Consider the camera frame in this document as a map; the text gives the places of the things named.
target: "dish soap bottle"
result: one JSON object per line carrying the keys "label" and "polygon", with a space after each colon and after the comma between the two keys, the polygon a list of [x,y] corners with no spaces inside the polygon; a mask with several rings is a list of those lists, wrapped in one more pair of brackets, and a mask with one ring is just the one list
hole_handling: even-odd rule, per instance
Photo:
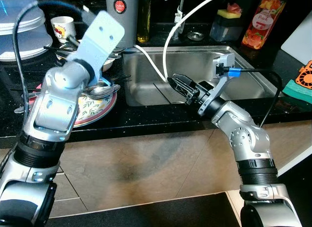
{"label": "dish soap bottle", "polygon": [[150,37],[151,0],[138,0],[136,38],[147,42]]}
{"label": "dish soap bottle", "polygon": [[284,0],[261,0],[244,35],[242,44],[252,49],[260,49],[284,7]]}

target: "black cable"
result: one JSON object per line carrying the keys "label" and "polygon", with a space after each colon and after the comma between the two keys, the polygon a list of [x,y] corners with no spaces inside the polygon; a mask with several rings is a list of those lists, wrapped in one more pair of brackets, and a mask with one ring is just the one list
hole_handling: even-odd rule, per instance
{"label": "black cable", "polygon": [[278,84],[277,91],[276,91],[276,93],[274,95],[273,102],[272,102],[270,108],[267,111],[267,114],[264,116],[264,118],[263,118],[263,120],[262,120],[262,122],[260,124],[260,127],[262,127],[264,122],[265,122],[265,120],[267,119],[268,115],[270,114],[272,108],[274,107],[274,105],[275,105],[275,103],[277,101],[279,93],[281,92],[281,90],[283,88],[282,79],[276,72],[270,71],[268,69],[251,69],[251,68],[246,68],[246,69],[241,69],[240,72],[259,72],[261,74],[272,74],[277,79],[277,84]]}
{"label": "black cable", "polygon": [[[41,0],[41,1],[35,1],[31,4],[29,4],[28,6],[26,6],[25,8],[22,9],[22,11],[18,14],[16,20],[15,20],[15,24],[12,30],[12,41],[13,41],[13,49],[14,49],[14,54],[16,57],[16,62],[18,65],[18,70],[19,70],[19,76],[20,76],[20,80],[21,80],[21,85],[22,85],[22,89],[23,89],[23,96],[24,96],[24,118],[23,118],[23,125],[22,125],[22,129],[24,127],[24,125],[26,124],[27,118],[28,118],[28,113],[29,113],[29,100],[28,100],[28,90],[27,90],[27,85],[25,83],[25,79],[24,79],[24,75],[23,75],[23,71],[22,71],[22,64],[21,64],[21,58],[20,58],[20,49],[19,49],[19,43],[18,43],[18,27],[19,24],[21,22],[21,20],[24,18],[24,16],[26,15],[27,12],[31,11],[32,9],[39,7],[39,6],[47,6],[47,5],[51,5],[51,6],[63,6],[66,7],[72,11],[74,11],[75,13],[78,13],[80,16],[82,15],[82,10],[80,10],[79,8],[62,2],[62,1],[57,1],[57,0]],[[0,164],[0,176],[2,176],[2,172],[4,169],[4,166],[6,164],[6,162],[8,161],[10,155],[15,151],[15,147],[16,145],[10,149],[8,151],[8,153],[5,155],[5,157],[3,158],[1,164]]]}

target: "white cable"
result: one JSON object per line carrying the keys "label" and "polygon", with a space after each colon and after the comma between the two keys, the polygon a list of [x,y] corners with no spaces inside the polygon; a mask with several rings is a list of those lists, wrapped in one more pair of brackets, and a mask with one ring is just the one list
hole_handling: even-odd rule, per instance
{"label": "white cable", "polygon": [[197,7],[195,7],[192,11],[190,11],[185,17],[183,17],[170,31],[169,36],[167,37],[165,46],[164,46],[164,51],[162,53],[162,66],[164,69],[164,74],[165,74],[165,79],[167,82],[167,78],[168,78],[168,73],[167,73],[167,65],[166,65],[166,53],[167,53],[167,48],[169,45],[169,41],[172,37],[172,35],[175,33],[175,31],[179,28],[179,26],[188,18],[190,17],[192,14],[194,14],[198,9],[200,9],[201,7],[203,7],[204,5],[206,5],[207,3],[209,3],[212,0],[204,0],[201,4],[199,4]]}
{"label": "white cable", "polygon": [[162,75],[162,73],[160,72],[160,70],[156,67],[156,65],[154,64],[154,62],[152,61],[151,57],[147,54],[147,52],[141,47],[141,46],[138,46],[138,45],[135,45],[135,48],[138,49],[139,51],[141,51],[148,59],[148,61],[151,63],[151,65],[153,66],[153,68],[155,69],[155,71],[157,72],[157,74],[162,78],[162,80],[164,82],[168,82],[167,81],[167,77],[164,77]]}

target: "speckled countertop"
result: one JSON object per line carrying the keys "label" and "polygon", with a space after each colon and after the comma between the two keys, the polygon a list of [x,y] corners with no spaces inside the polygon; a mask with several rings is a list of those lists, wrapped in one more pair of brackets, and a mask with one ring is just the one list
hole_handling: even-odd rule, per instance
{"label": "speckled countertop", "polygon": [[[151,27],[151,39],[141,46],[163,46],[171,25],[156,24]],[[190,41],[187,31],[195,29],[206,33],[203,41]],[[254,67],[271,67],[280,74],[285,86],[290,79],[295,79],[302,64],[280,50],[280,44],[274,39],[259,51],[240,46],[238,43],[214,42],[207,35],[207,25],[188,25],[179,41],[171,46],[194,45],[229,45]],[[24,61],[24,75],[29,89],[39,85],[46,70],[55,66],[55,54],[51,51]],[[110,77],[123,75],[122,59],[116,60],[108,72]],[[123,84],[118,91],[114,108],[102,119],[75,128],[69,142],[97,140],[104,138],[126,137],[166,132],[202,130],[213,128],[208,118],[200,118],[183,104],[128,106],[125,100]],[[21,87],[18,70],[14,62],[0,62],[0,148],[11,147],[15,143],[22,124],[22,114],[15,114],[15,108],[21,106]],[[272,98],[236,100],[236,104],[247,110],[256,124],[260,123],[272,102]],[[280,97],[266,123],[291,122],[311,119],[312,106],[291,97]]]}

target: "stainless steel sink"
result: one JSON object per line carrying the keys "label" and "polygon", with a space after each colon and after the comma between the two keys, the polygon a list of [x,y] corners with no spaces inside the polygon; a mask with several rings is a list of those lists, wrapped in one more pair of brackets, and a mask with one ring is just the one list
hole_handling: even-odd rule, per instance
{"label": "stainless steel sink", "polygon": [[[145,47],[152,60],[162,70],[162,47]],[[213,78],[213,59],[227,53],[235,53],[235,66],[252,68],[229,46],[191,46],[169,47],[167,52],[168,76],[183,74],[195,82],[207,81],[215,86],[218,79]],[[126,83],[126,101],[129,106],[149,106],[170,103],[183,103],[185,99],[175,92],[168,83],[157,75],[147,58],[132,48],[123,54],[123,70],[131,75]],[[221,97],[225,100],[256,99],[273,97],[276,88],[259,73],[242,73],[233,78]]]}

